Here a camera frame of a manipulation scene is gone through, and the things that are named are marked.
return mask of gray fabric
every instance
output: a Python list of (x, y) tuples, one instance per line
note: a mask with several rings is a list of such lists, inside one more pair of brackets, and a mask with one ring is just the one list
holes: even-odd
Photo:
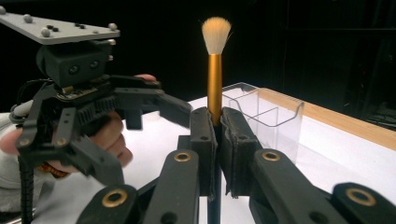
[[(15, 130), (8, 113), (0, 113), (0, 139)], [(46, 180), (53, 180), (50, 174), (35, 170), (34, 206), (37, 203), (41, 187)], [(0, 150), (0, 212), (21, 211), (21, 180), (18, 158)]]

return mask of cable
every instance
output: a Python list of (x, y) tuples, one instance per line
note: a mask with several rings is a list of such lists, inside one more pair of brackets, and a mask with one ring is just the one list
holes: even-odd
[(21, 176), (21, 223), (30, 224), (33, 221), (33, 169), (27, 167), (21, 157), (18, 157), (18, 162)]
[(36, 83), (43, 83), (44, 84), (41, 86), (40, 90), (43, 89), (47, 84), (52, 83), (53, 81), (51, 79), (48, 78), (40, 78), (40, 79), (35, 79), (35, 80), (30, 80), (25, 82), (19, 89), (18, 89), (18, 93), (17, 93), (17, 105), (21, 104), (21, 99), (23, 96), (23, 93), (25, 92), (25, 89), (29, 86), (32, 86)]

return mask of mounting plate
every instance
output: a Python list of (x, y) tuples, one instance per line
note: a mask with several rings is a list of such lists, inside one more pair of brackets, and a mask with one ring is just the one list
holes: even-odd
[(28, 36), (42, 45), (54, 45), (84, 40), (105, 39), (120, 36), (117, 25), (110, 23), (107, 28), (78, 24), (68, 21), (55, 21), (8, 13), (0, 6), (0, 22), (9, 28)]

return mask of transparent organizer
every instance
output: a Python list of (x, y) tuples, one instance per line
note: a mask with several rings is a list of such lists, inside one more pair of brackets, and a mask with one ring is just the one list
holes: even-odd
[(222, 89), (222, 105), (243, 113), (263, 148), (279, 150), (296, 162), (303, 101), (240, 82)]

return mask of brass insert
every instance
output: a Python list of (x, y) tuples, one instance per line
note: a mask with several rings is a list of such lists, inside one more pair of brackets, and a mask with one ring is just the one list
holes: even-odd
[(29, 138), (23, 138), (23, 139), (20, 141), (20, 145), (21, 145), (22, 147), (25, 147), (25, 146), (27, 146), (27, 145), (29, 145), (29, 144), (30, 144)]
[(102, 199), (104, 207), (117, 207), (124, 203), (127, 198), (127, 193), (123, 189), (113, 189), (105, 195)]
[(62, 147), (64, 145), (66, 145), (67, 141), (65, 138), (59, 138), (58, 140), (56, 140), (56, 145), (58, 145), (58, 147)]
[(175, 161), (189, 161), (191, 160), (191, 155), (187, 152), (180, 152), (175, 155)]
[(365, 206), (374, 206), (376, 204), (373, 195), (363, 189), (347, 189), (346, 196), (353, 202), (359, 203)]
[(263, 152), (262, 157), (268, 161), (279, 161), (280, 156), (275, 152)]

